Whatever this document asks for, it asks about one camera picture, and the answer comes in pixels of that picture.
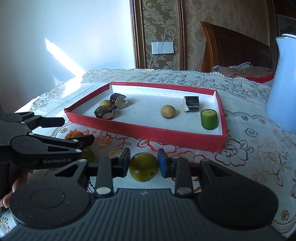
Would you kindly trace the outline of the person's left hand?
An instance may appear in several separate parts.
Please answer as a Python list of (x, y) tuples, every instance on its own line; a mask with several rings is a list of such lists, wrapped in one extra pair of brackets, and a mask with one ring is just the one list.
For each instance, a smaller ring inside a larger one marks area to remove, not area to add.
[(10, 198), (12, 194), (23, 185), (26, 185), (27, 178), (29, 174), (33, 174), (33, 170), (24, 170), (20, 173), (18, 178), (15, 180), (15, 182), (12, 185), (11, 191), (4, 197), (1, 198), (1, 207), (8, 208), (10, 204)]

